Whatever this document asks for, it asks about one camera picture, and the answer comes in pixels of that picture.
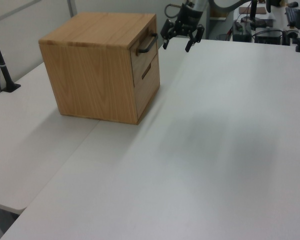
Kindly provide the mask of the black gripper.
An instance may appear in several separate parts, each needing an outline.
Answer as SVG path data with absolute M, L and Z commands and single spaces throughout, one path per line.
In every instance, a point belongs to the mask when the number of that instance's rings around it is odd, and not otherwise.
M 188 36 L 189 41 L 185 47 L 188 53 L 195 43 L 200 43 L 205 31 L 202 24 L 199 24 L 203 15 L 203 2 L 183 2 L 177 15 L 175 24 L 167 19 L 160 31 L 163 39 L 163 48 L 166 50 L 173 32 L 177 36 Z

